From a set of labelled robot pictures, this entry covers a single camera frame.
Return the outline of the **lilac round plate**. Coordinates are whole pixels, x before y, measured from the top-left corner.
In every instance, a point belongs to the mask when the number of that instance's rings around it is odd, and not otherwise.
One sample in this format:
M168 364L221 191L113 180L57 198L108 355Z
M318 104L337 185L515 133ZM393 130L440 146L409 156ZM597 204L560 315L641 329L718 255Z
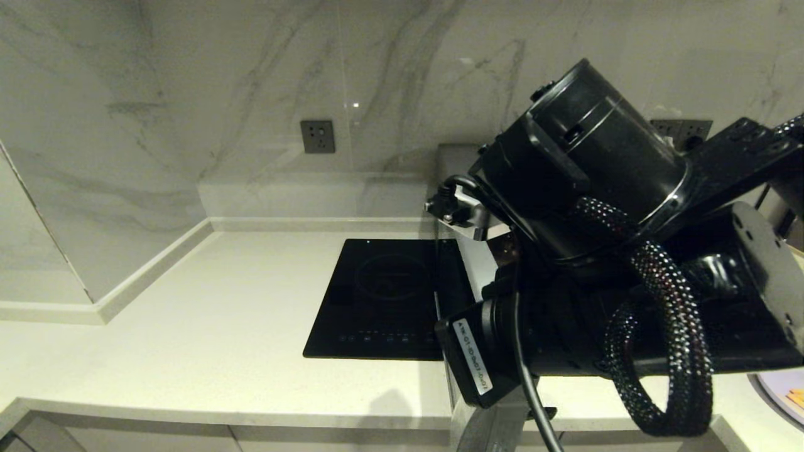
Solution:
M749 381L774 412L804 433L804 410L786 398L786 393L790 389L804 390L804 367L752 373L749 375Z

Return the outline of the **microwave door with dark glass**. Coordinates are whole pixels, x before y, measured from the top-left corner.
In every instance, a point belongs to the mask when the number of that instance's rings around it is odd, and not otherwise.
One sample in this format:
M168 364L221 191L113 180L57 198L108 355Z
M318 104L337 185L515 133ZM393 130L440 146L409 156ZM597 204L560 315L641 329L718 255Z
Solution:
M452 452L515 452L526 421L532 420L546 448L550 452L561 452L560 442L550 423L552 412L543 406L535 389L538 380L529 371L523 355L517 254L505 249L505 244L510 241L507 237L486 243L460 235L456 241L474 293L470 306L495 300L510 311L511 339L520 385L491 408L477 408L462 400L450 370L450 449Z

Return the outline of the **black box with white label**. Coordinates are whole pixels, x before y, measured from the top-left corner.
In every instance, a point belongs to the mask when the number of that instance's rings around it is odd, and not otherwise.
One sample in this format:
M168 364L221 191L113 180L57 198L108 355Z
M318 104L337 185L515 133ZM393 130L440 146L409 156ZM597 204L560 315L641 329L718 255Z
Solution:
M435 324L446 362L469 406L488 409L520 385L512 317L500 301L485 300Z

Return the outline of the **black induction cooktop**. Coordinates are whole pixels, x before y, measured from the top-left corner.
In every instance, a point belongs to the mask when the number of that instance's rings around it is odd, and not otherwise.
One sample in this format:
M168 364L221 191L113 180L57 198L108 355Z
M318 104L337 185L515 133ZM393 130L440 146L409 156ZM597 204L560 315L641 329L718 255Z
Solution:
M455 239L347 239L303 355L438 362L437 321L473 301Z

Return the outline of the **grey double wall socket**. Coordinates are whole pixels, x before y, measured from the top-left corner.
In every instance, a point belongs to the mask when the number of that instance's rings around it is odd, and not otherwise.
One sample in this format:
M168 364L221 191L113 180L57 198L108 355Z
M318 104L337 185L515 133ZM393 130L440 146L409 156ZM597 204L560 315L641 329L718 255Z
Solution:
M652 126L672 143L675 151L686 153L704 143L714 121L701 119L652 119Z

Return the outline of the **silver bracket with connector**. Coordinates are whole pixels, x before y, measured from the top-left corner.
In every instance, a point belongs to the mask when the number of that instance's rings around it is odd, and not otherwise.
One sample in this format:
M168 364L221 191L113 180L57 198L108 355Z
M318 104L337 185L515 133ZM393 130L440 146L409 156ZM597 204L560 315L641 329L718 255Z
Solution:
M475 198L475 186L462 180L447 180L424 203L424 210L439 223L474 241L490 237L491 214Z

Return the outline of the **grey single wall socket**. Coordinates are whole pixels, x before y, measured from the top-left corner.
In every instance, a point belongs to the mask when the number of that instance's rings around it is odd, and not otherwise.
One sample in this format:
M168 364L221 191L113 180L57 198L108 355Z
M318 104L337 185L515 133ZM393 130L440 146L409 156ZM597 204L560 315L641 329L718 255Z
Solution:
M305 154L334 154L336 145L331 120L302 120L300 131Z

